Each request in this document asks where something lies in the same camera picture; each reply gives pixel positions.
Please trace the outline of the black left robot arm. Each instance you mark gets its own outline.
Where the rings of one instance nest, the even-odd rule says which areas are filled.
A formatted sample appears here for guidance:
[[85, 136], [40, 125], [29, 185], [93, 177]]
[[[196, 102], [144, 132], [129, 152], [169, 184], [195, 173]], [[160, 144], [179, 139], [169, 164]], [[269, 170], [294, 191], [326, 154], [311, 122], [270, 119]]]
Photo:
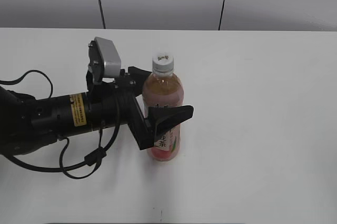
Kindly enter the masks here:
[[117, 124], [128, 125], [140, 150], [152, 148], [170, 129], [192, 118], [194, 109], [154, 106], [144, 116], [137, 97], [149, 75], [129, 67], [112, 82], [96, 84], [87, 73], [86, 92], [40, 100], [1, 89], [1, 152], [25, 155], [63, 137]]

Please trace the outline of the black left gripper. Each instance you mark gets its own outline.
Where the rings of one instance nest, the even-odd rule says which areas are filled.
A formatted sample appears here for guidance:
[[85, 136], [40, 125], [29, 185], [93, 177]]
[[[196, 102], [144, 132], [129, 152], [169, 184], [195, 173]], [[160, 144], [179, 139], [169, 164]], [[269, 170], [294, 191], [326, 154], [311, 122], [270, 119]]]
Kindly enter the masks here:
[[94, 83], [92, 74], [86, 75], [87, 99], [93, 128], [114, 127], [113, 136], [104, 147], [108, 150], [117, 138], [121, 125], [128, 125], [140, 150], [154, 146], [154, 136], [163, 136], [170, 129], [193, 117], [191, 105], [180, 107], [149, 107], [145, 119], [136, 100], [152, 72], [128, 67], [128, 74], [107, 83]]

